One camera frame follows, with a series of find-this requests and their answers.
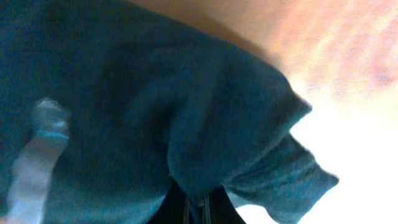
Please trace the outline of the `navy garment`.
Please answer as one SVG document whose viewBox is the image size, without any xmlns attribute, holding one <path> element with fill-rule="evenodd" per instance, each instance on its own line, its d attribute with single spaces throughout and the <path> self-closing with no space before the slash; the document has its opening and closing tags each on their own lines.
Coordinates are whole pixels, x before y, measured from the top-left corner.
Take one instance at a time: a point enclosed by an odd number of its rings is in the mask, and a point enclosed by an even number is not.
<svg viewBox="0 0 398 224">
<path fill-rule="evenodd" d="M 177 184 L 297 223 L 339 182 L 278 69 L 125 1 L 1 2 L 1 214 L 146 223 Z"/>
</svg>

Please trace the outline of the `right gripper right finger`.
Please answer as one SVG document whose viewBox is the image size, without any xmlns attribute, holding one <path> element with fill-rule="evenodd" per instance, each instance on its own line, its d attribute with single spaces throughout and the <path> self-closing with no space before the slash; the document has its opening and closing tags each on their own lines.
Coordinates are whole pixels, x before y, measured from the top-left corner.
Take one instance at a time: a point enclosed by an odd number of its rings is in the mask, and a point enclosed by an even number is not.
<svg viewBox="0 0 398 224">
<path fill-rule="evenodd" d="M 223 186 L 203 199 L 204 224 L 246 224 L 231 203 Z"/>
</svg>

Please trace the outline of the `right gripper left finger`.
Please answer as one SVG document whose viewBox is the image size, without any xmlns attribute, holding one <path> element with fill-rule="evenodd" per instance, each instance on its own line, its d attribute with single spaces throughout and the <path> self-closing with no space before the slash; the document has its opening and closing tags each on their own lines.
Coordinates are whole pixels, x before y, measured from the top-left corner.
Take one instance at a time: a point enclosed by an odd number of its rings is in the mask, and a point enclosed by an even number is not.
<svg viewBox="0 0 398 224">
<path fill-rule="evenodd" d="M 159 209 L 147 224 L 189 224 L 190 202 L 184 191 L 174 182 Z"/>
</svg>

